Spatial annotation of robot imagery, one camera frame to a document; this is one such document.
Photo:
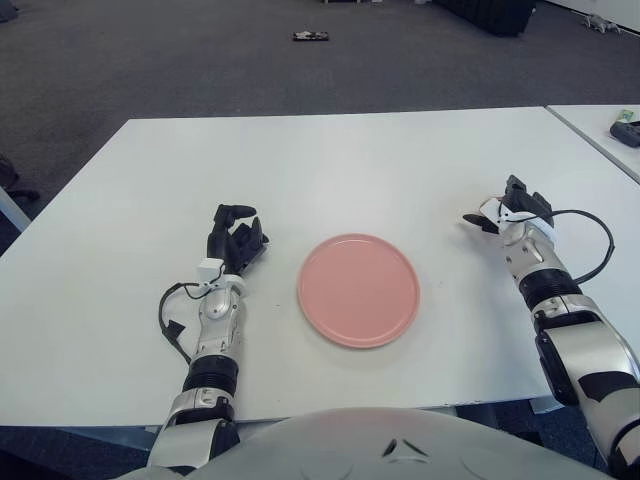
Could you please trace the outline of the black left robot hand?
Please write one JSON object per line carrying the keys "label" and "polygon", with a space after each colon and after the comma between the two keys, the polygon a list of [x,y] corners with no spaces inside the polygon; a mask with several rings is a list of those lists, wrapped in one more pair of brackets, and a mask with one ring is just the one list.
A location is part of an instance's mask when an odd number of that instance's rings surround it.
{"label": "black left robot hand", "polygon": [[197,268],[199,282],[213,284],[223,275],[242,276],[268,243],[255,208],[220,204],[207,237],[206,256]]}

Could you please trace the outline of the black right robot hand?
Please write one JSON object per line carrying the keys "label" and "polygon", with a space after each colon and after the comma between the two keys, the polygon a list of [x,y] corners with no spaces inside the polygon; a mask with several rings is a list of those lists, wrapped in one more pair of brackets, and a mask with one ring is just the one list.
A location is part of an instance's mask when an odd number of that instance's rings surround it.
{"label": "black right robot hand", "polygon": [[519,178],[510,175],[502,196],[489,198],[477,213],[467,213],[463,220],[496,235],[517,224],[531,224],[553,239],[555,228],[551,213],[550,203],[541,194],[530,194]]}

